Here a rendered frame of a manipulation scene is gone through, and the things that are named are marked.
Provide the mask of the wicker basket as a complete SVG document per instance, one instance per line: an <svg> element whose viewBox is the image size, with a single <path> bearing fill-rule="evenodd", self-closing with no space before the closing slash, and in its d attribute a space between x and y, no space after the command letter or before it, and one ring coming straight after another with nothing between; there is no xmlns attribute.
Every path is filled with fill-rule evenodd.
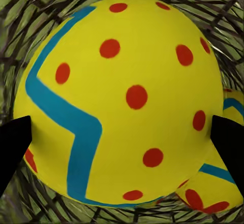
<svg viewBox="0 0 244 224"><path fill-rule="evenodd" d="M15 93L15 85L16 85L16 78L19 75L19 72L21 70L21 68L26 69L28 62L25 62L27 55L29 54L29 51L32 50L42 39L43 37L40 39L40 41L38 41L34 46L34 40L36 39L37 35L39 34L39 32L41 31L41 29L48 24L48 22L50 22L51 20L54 21L54 23L52 24L50 30L44 35L44 37L49 37L49 35L51 34L51 30L52 28L56 25L56 24L61 24L64 20L62 20L62 18L64 17L68 17L71 16L72 14L74 14L75 12L77 12L78 10L69 13L70 11L72 11L74 8L76 8L77 6L79 6L80 4L83 4L86 0L79 0L79 2L77 4L75 4L67 13L65 13L64 16L62 16L61 18L58 16L58 14L62 11L64 11L64 9L73 1L73 0L66 0L63 2L59 2L56 4L52 4L55 2L55 0L49 0L46 2L43 2L41 0L27 0L26 4L23 6L23 8L21 9L21 11L18 13L17 16L15 16L13 18L13 20L7 24L4 29L2 30L2 27L5 23L5 19L6 19L6 15L8 13L8 10L10 8L12 8L14 6L14 4L16 4L16 2L18 2L19 0L11 0L8 4L6 4L6 6L0 11L0 37L1 35L9 29L7 36L5 37L5 40L2 44L2 47L0 49L0 67L2 64L4 65L4 71L0 77L0 89L2 86L4 86L4 90L3 90L3 104L2 104L2 108L1 110L3 111L2 114L0 114L0 125L4 125L10 121L13 120L13 108L14 108L14 102L15 102L15 97L14 97L14 93ZM244 77L241 71L241 67L240 64L244 64L244 57L239 53L239 49L237 49L236 47L234 47L230 42L229 42L229 38L226 37L224 34L222 34L220 32L219 29L227 32L228 34L230 34L237 42L238 44L240 44L241 47L244 48L244 45L242 45L238 39L241 39L244 41L244 32L242 31L242 29L238 26L238 24L235 22L241 22L244 24L244 20L242 20L237 14L236 12L234 12L234 10L232 9L232 7L236 7L240 10L242 10L244 12L244 0L229 0L229 1L225 1L225 0L221 0L221 1L202 1L202 0L195 0L195 2L190 2L188 0L177 0L179 2L172 2L172 0L160 0L163 1L167 4L170 4L176 8L181 8L184 11L188 12L187 14L191 14L195 17L200 18L202 21L205 21L207 23L204 22L200 22L197 19L192 19L191 21L195 22L196 24L202 25L205 28L199 27L200 31L202 32L203 36L206 37L208 43L210 44L212 50L215 53L216 56L216 60L218 61L218 66L219 66L219 70L221 71L221 75L223 76L223 79L225 81L225 83L228 81L226 81L226 79L224 78L224 74L228 77L228 79L230 80L230 89L235 89L236 91L238 91L237 87L238 86L240 88L240 90L242 91L242 93L244 94L244 90L241 88L240 83L243 85L244 87ZM16 35L16 37L12 40L16 29L18 27L18 23L21 20L23 13L26 11L26 9L32 4L34 3L36 6L36 9L32 15L32 17L30 18L29 22L27 23L27 26L20 31L20 33L18 35ZM184 7L180 7L177 6L175 4L186 4L189 5L197 10L200 10L206 14L195 14L193 12L190 12L186 9L184 9ZM203 4L205 6L207 6L207 8L202 8L200 6L198 6L197 4ZM216 7L213 4L225 4L223 7ZM36 14L38 8L40 8L41 10ZM85 8L85 7L83 7ZM81 9L83 9L81 8ZM81 10L79 9L79 10ZM209 10L214 10L216 12L218 12L217 15L215 15L212 12L207 11L206 9ZM233 11L233 13L235 13L234 16L230 13L228 13L228 10L231 9ZM31 23L36 20L39 15L41 15L41 19L39 20L35 30L33 31L33 33L24 41L24 38L26 37L26 34L31 26ZM204 18L203 16L207 16L207 17L214 17L214 19L212 21ZM223 21L229 23L235 30L237 33L229 30L229 28L223 23ZM229 44L218 38L215 34L218 33L220 35L222 35L223 37L225 37L225 39L229 42ZM19 37L22 34L22 36L20 37L12 55L10 56L10 58L8 57L4 57L5 53L8 49L8 46L11 45L17 37ZM46 38L45 37L45 38ZM229 40L228 40L228 39ZM238 38L238 39L237 39ZM22 48L22 46L25 43L28 43L27 48L24 51L24 54L21 58L21 60L16 60L16 56L18 51ZM232 48L234 48L237 53L241 56L241 58L239 60L235 60L233 58L233 56L229 53L229 51L223 46L223 44L221 43L225 43L229 46L231 46ZM239 50L239 51L238 51ZM243 51L241 51L243 52ZM239 66L239 70L240 73L237 71L236 66ZM7 88L7 75L8 72L11 70L11 67L15 66L14 69L14 76L12 78L12 82L10 85L10 88L8 90L8 94L6 94L6 88ZM227 85L226 85L227 86ZM11 92L12 91L12 92ZM6 113L6 99L8 98L9 94L11 92L11 103L10 103L10 108L8 110L8 112ZM26 173L28 176L28 180L27 178L24 176L24 174L22 173L21 168L25 168L26 169ZM69 210L66 206L65 203L63 201L63 197L62 195L60 195L59 193L57 193L57 191L53 190L53 193L55 195L55 197L53 199L51 199L48 195L48 193L45 190L45 183L43 183L41 181L41 183L43 184L43 187L41 186L40 182L37 180L37 178L33 175L32 171L30 170L30 168L28 167L28 165L25 163L24 159L22 158L21 162L19 163L15 173L13 175L16 175L17 179L19 180L20 183L20 187L21 187L21 191L22 191L22 195L23 197L20 195L20 193L17 190L17 186L16 186L16 182L14 180L14 176L12 176L11 180L10 180L10 184L12 187L12 192L15 198L15 201L12 199L12 197L9 195L9 193L6 192L6 190L4 191L4 193L2 194L2 198L5 202L5 206L7 208L10 220L8 219L8 216L6 215L6 213L4 212L4 210L2 209L2 207L0 206L0 224L3 224L2 219L1 219L1 215L4 217L4 220L7 222L7 224L13 224L12 222L12 218L11 218L11 213L9 210L9 206L8 206L8 201L10 202L11 206L13 207L13 210L18 214L18 216L21 218L23 224L41 224L41 222L39 221L44 215L46 216L46 218L51 222L51 224L55 224L55 222L53 221L52 217L49 215L48 211L52 208L53 212L58 216L58 218L61 220L62 224L70 224L67 220L65 220L65 218L61 215L61 213L59 212L59 210L57 209L55 203L59 201L61 207L64 209L65 214L69 217L69 219L71 220L71 222L73 224L75 224L72 220L71 217L73 217L74 219L78 220L81 224L84 224L82 220L80 220L71 210ZM44 206L42 204L42 202L40 201L40 199L37 196L37 191L36 189L40 192L40 194L43 196L43 198L45 199L45 201L47 202L47 204ZM33 198L33 200L35 201L35 203L38 205L38 208L40 210L40 212L36 215L33 211L33 208L31 206L31 202L29 200L29 195ZM171 220L173 220L173 223L168 223L168 224L186 224L186 223L190 223L190 222L195 222L194 224L199 224L201 222L203 222L204 220L207 219L213 219L213 222L210 224L224 224L226 219L233 214L235 211L237 211L238 209L239 212L237 213L237 215L235 216L235 219L230 221L227 224L239 224L240 222L242 222L244 220L244 202L241 203L241 205L231 208L230 212L228 212L227 214L221 216L221 213L219 216L216 216L215 214L208 214L207 216L204 216L201 219L195 219L197 216L200 216L202 214L202 212L198 212L195 214L191 214L191 215L187 215L189 213L191 213L192 211L194 211L193 209L189 208L188 206L183 207L181 209L176 209L174 210L174 206L179 206L181 204L183 204L183 202L177 204L177 205L173 205L173 203L180 201L180 198L178 199L174 199L172 200L173 197L175 197L176 194L169 194L167 195L167 197L161 202L161 203L168 203L170 202L170 206L159 206L159 205L155 205L154 207L151 208L142 208L142 207L134 207L132 206L131 208L133 208L133 210L135 211L129 211L127 209L119 209L119 208L112 208L113 210L118 211L119 213L123 214L120 211L125 211L125 212L129 212L134 214L134 216L130 216L133 217L133 224L138 224L138 223L143 223L143 222L138 222L138 219L144 219L144 218L140 218L143 216L152 216L152 217L157 217L154 215L164 215L164 216L168 216L168 217L173 217ZM23 203L23 205L25 206L25 208L27 209L28 213L32 216L32 220L29 221L29 219L23 214L22 208L21 208L21 203L20 201ZM169 208L172 207L172 210L166 211L166 212L159 212L159 211L155 211L157 209L163 209L163 208ZM125 221L123 221L121 218L117 217L116 215L113 215L112 213L110 213L108 210L106 210L105 208L98 208L96 206L97 210L95 211L94 209L92 209L95 212L95 215L93 217L89 216L89 214L86 214L87 216L89 216L92 220L90 221L89 224L100 224L97 221L97 218L102 218L107 220L110 224L112 224L111 222L115 222L117 224L129 224L126 223ZM78 209L79 210L79 209ZM107 214L109 214L110 216L112 216L113 218L117 219L116 220L111 220L111 219L107 219L104 218L100 215L101 210L103 210L103 212L106 212ZM81 210L80 210L81 211ZM152 214L143 214L143 212L153 212ZM175 214L177 214L178 212L181 211L188 211L186 214L182 215L179 218L175 218ZM82 212L82 211L81 211ZM125 214L123 214L125 215ZM187 215L187 216L186 216ZM126 217L128 217L129 215L125 215ZM181 221L181 222L176 222L176 220L183 218L183 217L188 217L188 216L192 216L191 218L187 219L186 221ZM128 217L128 218L130 218ZM158 218L164 218L164 217L158 217ZM149 220L149 219L144 219L144 220ZM153 222L152 220L149 220L147 222ZM156 222L156 224L158 224L158 221L154 221Z"/></svg>

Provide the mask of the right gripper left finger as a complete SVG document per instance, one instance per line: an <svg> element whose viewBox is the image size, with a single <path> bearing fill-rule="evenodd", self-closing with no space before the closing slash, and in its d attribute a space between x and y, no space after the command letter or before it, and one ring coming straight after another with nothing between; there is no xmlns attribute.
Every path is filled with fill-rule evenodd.
<svg viewBox="0 0 244 224"><path fill-rule="evenodd" d="M31 117L0 125L0 198L32 142Z"/></svg>

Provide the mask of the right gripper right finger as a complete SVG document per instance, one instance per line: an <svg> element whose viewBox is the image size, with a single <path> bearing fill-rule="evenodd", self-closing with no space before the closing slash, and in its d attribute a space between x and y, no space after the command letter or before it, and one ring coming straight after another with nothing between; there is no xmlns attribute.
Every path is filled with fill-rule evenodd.
<svg viewBox="0 0 244 224"><path fill-rule="evenodd" d="M210 139L244 198L244 127L214 115Z"/></svg>

